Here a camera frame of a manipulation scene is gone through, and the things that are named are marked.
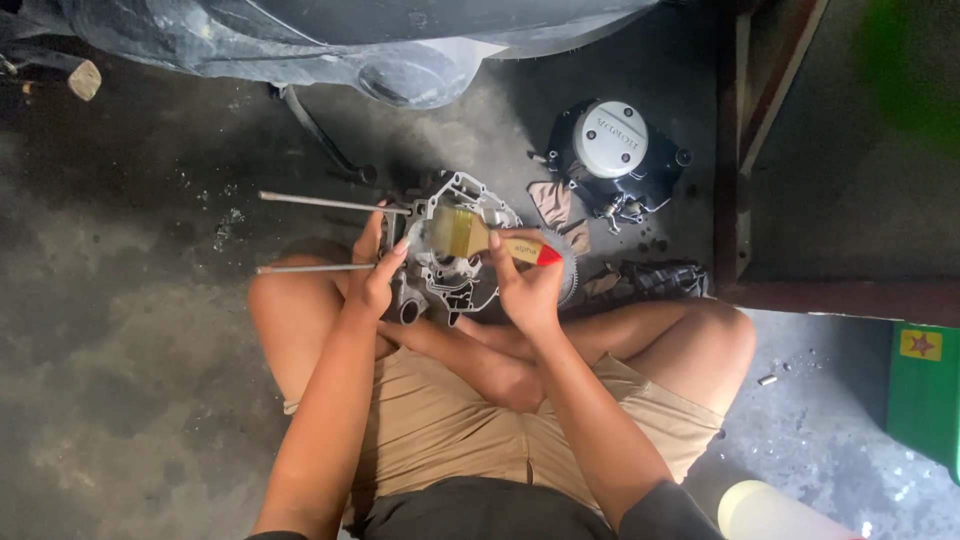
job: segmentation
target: green container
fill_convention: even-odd
[[[960,485],[960,330],[894,326],[887,432]]]

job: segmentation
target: khaki shorts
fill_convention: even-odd
[[[660,451],[677,482],[723,416],[653,384],[607,355],[593,372]],[[297,401],[284,404],[292,414]],[[423,489],[449,477],[545,485],[598,509],[549,401],[537,414],[491,405],[432,358],[401,348],[376,362],[373,397],[352,500]]]

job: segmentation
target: gear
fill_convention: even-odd
[[[577,291],[577,255],[573,253],[573,246],[560,233],[541,229],[543,240],[564,258],[564,282],[560,285],[560,296],[557,307],[564,306],[573,298]]]

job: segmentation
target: black shirt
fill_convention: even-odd
[[[351,531],[362,540],[615,540],[590,508],[563,493],[503,479],[455,477],[377,499]],[[622,540],[723,540],[679,485],[665,481],[620,521]],[[247,540],[304,540],[288,531]]]

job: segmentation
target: hand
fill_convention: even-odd
[[[377,261],[382,223],[383,212],[371,212],[367,226],[353,244],[353,262],[358,264],[375,262],[376,267],[350,270],[350,287],[345,301],[345,309],[358,309],[373,319],[379,319],[393,300],[390,279],[406,258],[409,246],[407,239],[403,238],[394,246],[394,249]]]
[[[520,273],[514,258],[503,245],[501,238],[527,237],[543,241],[542,234],[535,231],[515,229],[491,231],[490,255],[496,268],[496,281],[500,286],[500,304],[510,320],[521,332],[534,333],[558,329],[557,299],[564,280],[562,262],[535,266]]]

